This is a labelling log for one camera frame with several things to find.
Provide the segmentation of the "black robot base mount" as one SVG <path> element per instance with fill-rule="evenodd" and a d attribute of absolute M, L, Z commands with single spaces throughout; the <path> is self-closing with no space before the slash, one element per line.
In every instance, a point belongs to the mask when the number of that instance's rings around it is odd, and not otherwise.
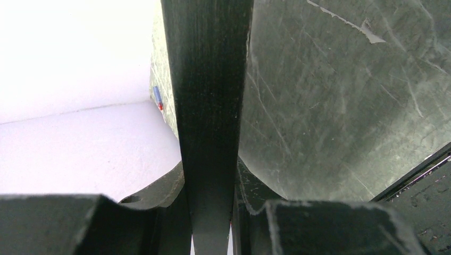
<path fill-rule="evenodd" d="M 450 144 L 372 200 L 399 212 L 432 254 L 450 254 Z"/>

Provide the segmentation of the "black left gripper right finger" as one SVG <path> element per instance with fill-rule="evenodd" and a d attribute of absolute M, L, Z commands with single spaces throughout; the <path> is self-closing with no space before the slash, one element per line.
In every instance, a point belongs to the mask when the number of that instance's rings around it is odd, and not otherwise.
<path fill-rule="evenodd" d="M 427 254 L 394 210 L 374 202 L 285 200 L 237 163 L 234 254 Z"/>

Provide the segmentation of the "light wooden picture frame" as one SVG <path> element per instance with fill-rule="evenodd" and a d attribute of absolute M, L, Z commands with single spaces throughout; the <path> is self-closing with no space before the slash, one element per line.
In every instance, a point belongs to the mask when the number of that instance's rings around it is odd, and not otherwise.
<path fill-rule="evenodd" d="M 252 1 L 162 1 L 196 254 L 226 254 Z"/>

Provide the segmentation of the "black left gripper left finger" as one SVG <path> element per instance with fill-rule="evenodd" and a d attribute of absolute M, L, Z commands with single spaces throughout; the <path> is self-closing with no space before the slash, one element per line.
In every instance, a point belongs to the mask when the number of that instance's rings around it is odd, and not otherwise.
<path fill-rule="evenodd" d="M 115 202 L 104 195 L 1 196 L 1 254 L 190 254 L 182 165 Z"/>

